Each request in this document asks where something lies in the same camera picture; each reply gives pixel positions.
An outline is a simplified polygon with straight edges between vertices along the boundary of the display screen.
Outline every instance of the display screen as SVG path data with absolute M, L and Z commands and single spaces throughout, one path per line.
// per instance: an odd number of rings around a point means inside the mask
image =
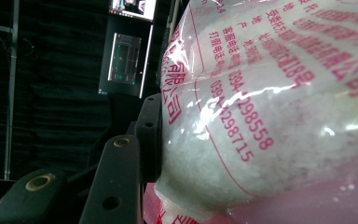
M 109 67 L 109 81 L 135 84 L 142 38 L 115 33 Z
M 111 14 L 152 21 L 156 0 L 112 0 Z

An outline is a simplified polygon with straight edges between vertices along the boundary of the red border line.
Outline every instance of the red border line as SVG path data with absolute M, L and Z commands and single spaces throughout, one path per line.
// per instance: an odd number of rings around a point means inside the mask
M 197 45 L 199 46 L 200 58 L 201 58 L 201 63 L 202 63 L 202 72 L 203 72 L 203 71 L 205 70 L 205 67 L 204 67 L 204 64 L 203 64 L 203 59 L 202 59 L 202 54 L 201 54 L 201 48 L 200 48 L 199 37 L 197 36 L 196 24 L 194 23 L 193 11 L 191 10 L 191 4 L 190 4 L 190 3 L 188 3 L 188 8 L 190 8 L 191 21 L 193 22 L 194 33 L 196 34 Z

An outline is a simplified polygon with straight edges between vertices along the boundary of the plastic bag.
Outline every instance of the plastic bag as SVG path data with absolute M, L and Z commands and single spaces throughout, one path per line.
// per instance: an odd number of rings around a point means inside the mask
M 164 199 L 163 196 L 161 199 L 154 192 L 154 184 L 148 184 L 144 196 L 144 220 L 146 223 L 199 224 L 169 199 Z
M 358 0 L 190 1 L 160 87 L 156 190 L 197 221 L 357 184 Z

